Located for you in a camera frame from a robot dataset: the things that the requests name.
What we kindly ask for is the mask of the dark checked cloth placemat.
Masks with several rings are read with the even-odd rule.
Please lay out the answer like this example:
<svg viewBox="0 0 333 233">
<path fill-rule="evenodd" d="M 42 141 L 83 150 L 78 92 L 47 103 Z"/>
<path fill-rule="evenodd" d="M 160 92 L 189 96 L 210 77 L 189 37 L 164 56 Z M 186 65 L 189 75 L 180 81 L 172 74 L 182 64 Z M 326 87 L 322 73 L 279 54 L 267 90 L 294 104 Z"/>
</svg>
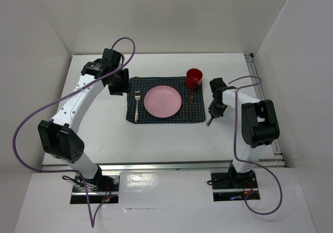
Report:
<svg viewBox="0 0 333 233">
<path fill-rule="evenodd" d="M 202 86 L 191 90 L 186 86 L 186 78 L 178 77 L 132 77 L 129 80 L 130 91 L 127 94 L 126 120 L 135 122 L 136 100 L 135 92 L 140 92 L 138 105 L 138 124 L 174 124 L 174 123 L 201 123 L 205 121 L 206 114 L 203 101 Z M 175 115 L 169 118 L 158 118 L 151 115 L 144 106 L 144 98 L 148 91 L 157 86 L 174 88 L 181 96 L 182 105 Z"/>
</svg>

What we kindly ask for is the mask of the silver fork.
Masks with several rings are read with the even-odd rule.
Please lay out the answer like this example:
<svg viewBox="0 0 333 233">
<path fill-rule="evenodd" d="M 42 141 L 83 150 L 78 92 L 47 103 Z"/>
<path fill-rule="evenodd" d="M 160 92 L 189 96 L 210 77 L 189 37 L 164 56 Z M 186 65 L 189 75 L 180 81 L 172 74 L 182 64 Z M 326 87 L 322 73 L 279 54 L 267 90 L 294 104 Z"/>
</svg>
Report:
<svg viewBox="0 0 333 233">
<path fill-rule="evenodd" d="M 139 112 L 138 112 L 138 104 L 139 104 L 139 101 L 140 101 L 140 91 L 137 90 L 135 92 L 135 101 L 136 101 L 136 108 L 135 108 L 135 123 L 138 122 L 138 116 L 139 116 Z"/>
</svg>

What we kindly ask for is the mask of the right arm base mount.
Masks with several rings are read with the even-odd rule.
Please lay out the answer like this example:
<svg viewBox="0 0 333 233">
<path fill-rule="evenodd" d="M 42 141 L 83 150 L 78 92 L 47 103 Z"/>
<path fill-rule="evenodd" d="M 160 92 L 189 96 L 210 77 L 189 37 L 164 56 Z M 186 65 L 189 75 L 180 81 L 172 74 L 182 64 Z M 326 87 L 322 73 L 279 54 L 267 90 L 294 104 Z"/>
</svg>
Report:
<svg viewBox="0 0 333 233">
<path fill-rule="evenodd" d="M 260 200 L 257 177 L 254 172 L 239 180 L 231 180 L 228 173 L 211 173 L 207 185 L 212 187 L 213 201 Z"/>
</svg>

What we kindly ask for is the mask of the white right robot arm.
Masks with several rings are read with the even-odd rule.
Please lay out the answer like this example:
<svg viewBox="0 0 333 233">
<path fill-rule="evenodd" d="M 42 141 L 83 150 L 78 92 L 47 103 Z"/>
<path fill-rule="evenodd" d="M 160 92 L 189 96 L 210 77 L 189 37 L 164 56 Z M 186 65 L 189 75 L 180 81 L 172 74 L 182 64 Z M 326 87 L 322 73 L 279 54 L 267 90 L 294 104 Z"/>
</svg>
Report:
<svg viewBox="0 0 333 233">
<path fill-rule="evenodd" d="M 209 82 L 213 100 L 208 112 L 213 119 L 222 117 L 226 108 L 233 108 L 240 122 L 237 128 L 246 148 L 233 159 L 227 176 L 220 180 L 211 180 L 212 186 L 242 188 L 254 178 L 254 162 L 259 159 L 263 149 L 271 145 L 280 136 L 279 125 L 271 100 L 259 100 L 241 93 L 234 86 L 227 86 L 221 77 Z"/>
</svg>

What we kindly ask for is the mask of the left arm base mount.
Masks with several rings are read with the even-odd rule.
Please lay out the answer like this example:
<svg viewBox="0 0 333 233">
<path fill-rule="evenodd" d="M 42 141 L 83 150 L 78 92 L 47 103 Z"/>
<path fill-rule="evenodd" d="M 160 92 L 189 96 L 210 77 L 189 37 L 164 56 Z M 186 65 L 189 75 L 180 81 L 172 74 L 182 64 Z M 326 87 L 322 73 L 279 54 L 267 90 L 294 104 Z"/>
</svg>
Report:
<svg viewBox="0 0 333 233">
<path fill-rule="evenodd" d="M 71 178 L 67 175 L 62 176 L 63 180 L 72 182 L 72 191 L 70 204 L 87 204 L 86 189 L 79 175 Z M 87 183 L 87 191 L 91 204 L 99 204 L 102 201 L 105 204 L 116 204 L 119 202 L 119 184 L 120 174 L 112 173 L 106 181 L 97 188 L 96 186 Z"/>
</svg>

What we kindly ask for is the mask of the brown wooden spoon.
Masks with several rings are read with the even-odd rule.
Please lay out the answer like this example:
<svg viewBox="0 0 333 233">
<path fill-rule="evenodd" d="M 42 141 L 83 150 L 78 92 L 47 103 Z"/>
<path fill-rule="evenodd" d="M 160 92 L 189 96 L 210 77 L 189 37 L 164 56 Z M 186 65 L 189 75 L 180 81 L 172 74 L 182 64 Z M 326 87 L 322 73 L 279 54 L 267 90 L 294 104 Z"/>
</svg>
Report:
<svg viewBox="0 0 333 233">
<path fill-rule="evenodd" d="M 193 116 L 193 102 L 194 102 L 194 94 L 190 93 L 188 95 L 188 102 L 189 102 L 189 113 L 190 113 L 190 120 L 193 121 L 194 120 L 194 116 Z"/>
</svg>

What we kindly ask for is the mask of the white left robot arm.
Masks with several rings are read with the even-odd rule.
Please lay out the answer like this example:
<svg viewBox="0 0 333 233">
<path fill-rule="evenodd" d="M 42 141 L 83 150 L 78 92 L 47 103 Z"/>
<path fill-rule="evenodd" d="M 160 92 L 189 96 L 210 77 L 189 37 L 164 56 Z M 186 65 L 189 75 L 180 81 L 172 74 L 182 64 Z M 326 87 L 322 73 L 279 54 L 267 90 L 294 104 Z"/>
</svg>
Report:
<svg viewBox="0 0 333 233">
<path fill-rule="evenodd" d="M 102 189 L 110 179 L 102 175 L 100 166 L 84 153 L 85 144 L 78 136 L 80 124 L 94 99 L 105 88 L 111 95 L 129 91 L 129 71 L 121 69 L 124 57 L 113 49 L 105 49 L 101 58 L 88 62 L 81 71 L 75 90 L 61 109 L 49 120 L 42 120 L 37 129 L 44 151 L 79 171 L 84 185 L 91 191 Z"/>
</svg>

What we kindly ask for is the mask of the red mug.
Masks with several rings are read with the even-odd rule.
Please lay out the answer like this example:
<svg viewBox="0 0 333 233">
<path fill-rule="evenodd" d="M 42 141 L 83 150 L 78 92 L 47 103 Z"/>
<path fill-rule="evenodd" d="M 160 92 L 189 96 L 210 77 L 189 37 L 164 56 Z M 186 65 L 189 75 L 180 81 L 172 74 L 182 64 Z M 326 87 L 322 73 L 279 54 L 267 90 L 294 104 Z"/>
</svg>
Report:
<svg viewBox="0 0 333 233">
<path fill-rule="evenodd" d="M 196 68 L 189 69 L 186 73 L 186 86 L 189 89 L 197 89 L 201 86 L 203 73 Z"/>
</svg>

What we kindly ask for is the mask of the pink plate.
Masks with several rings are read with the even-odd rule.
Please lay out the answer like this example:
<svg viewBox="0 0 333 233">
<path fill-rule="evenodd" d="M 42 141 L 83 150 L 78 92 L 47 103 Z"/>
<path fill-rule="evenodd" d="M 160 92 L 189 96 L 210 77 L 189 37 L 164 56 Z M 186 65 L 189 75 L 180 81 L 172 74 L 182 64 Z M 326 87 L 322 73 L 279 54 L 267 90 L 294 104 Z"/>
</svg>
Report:
<svg viewBox="0 0 333 233">
<path fill-rule="evenodd" d="M 144 97 L 144 107 L 149 114 L 157 118 L 169 118 L 175 115 L 182 106 L 179 92 L 169 86 L 156 86 Z"/>
</svg>

